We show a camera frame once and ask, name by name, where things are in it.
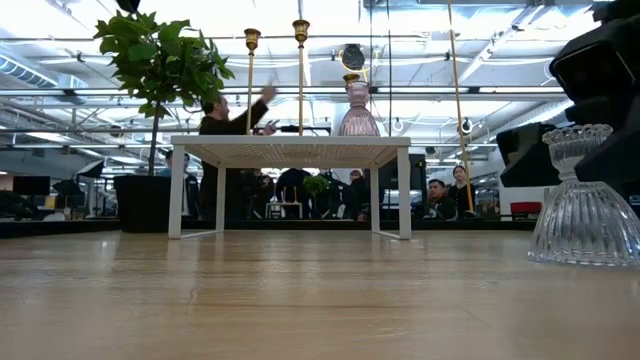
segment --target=brass pole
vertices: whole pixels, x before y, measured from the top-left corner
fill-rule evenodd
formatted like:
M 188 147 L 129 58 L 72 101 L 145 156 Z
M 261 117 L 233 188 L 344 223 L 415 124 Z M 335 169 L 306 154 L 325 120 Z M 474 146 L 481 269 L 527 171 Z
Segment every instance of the brass pole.
M 309 22 L 305 20 L 296 20 L 293 22 L 293 28 L 295 29 L 295 37 L 298 40 L 298 57 L 300 62 L 300 68 L 298 73 L 298 136 L 302 136 L 303 129 L 303 96 L 302 96 L 302 86 L 304 83 L 304 42 L 308 37 L 309 30 Z
M 247 95 L 247 135 L 251 135 L 251 90 L 253 87 L 253 57 L 254 50 L 258 48 L 258 38 L 260 38 L 260 31 L 256 29 L 246 29 L 244 31 L 246 36 L 246 45 L 249 49 L 249 94 Z
M 462 108 L 460 107 L 460 84 L 458 83 L 458 63 L 456 56 L 456 33 L 453 29 L 453 9 L 451 0 L 447 1 L 449 9 L 449 37 L 451 38 L 451 54 L 453 55 L 453 81 L 456 89 L 456 107 L 458 110 L 458 135 L 460 135 L 460 148 L 462 150 L 462 161 L 464 162 L 465 173 L 467 174 L 467 198 L 469 200 L 469 209 L 474 211 L 473 197 L 471 196 L 471 169 L 469 169 L 469 161 L 467 160 L 467 149 L 464 145 L 464 135 L 462 134 Z

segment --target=desk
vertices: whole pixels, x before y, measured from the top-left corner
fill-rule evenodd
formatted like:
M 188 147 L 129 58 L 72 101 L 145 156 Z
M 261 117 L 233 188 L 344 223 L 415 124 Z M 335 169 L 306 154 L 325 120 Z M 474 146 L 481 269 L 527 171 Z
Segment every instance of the desk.
M 411 238 L 409 147 L 407 137 L 332 136 L 173 136 L 169 237 L 184 239 L 224 231 L 226 169 L 228 168 L 369 168 L 371 170 L 371 230 L 396 239 Z M 184 153 L 218 168 L 216 229 L 183 235 L 181 229 Z M 398 157 L 399 235 L 380 231 L 378 169 Z

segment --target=table top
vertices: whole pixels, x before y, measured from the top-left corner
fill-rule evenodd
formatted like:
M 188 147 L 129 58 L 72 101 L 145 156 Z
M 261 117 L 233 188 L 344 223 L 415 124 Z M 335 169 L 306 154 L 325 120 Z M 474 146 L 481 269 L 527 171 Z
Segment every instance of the table top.
M 173 136 L 173 145 L 228 168 L 364 168 L 393 160 L 408 137 L 368 136 Z
M 638 271 L 533 263 L 531 236 L 3 240 L 2 359 L 637 360 Z

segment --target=glass vase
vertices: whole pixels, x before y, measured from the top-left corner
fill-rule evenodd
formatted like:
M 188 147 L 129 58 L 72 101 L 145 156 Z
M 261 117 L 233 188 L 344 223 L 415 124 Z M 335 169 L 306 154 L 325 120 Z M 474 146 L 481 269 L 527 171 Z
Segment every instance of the glass vase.
M 380 136 L 380 131 L 369 110 L 369 84 L 359 80 L 360 76 L 349 74 L 344 77 L 347 82 L 347 96 L 351 109 L 347 111 L 340 124 L 338 136 Z
M 545 203 L 529 258 L 571 264 L 640 265 L 640 221 L 604 182 L 581 182 L 575 166 L 611 134 L 608 125 L 571 126 L 543 135 L 562 183 Z

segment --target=red object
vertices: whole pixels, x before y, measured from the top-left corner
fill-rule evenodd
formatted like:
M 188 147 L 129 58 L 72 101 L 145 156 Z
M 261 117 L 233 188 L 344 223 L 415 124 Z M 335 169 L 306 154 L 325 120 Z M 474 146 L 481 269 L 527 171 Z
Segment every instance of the red object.
M 542 211 L 541 202 L 511 203 L 512 214 L 539 214 Z

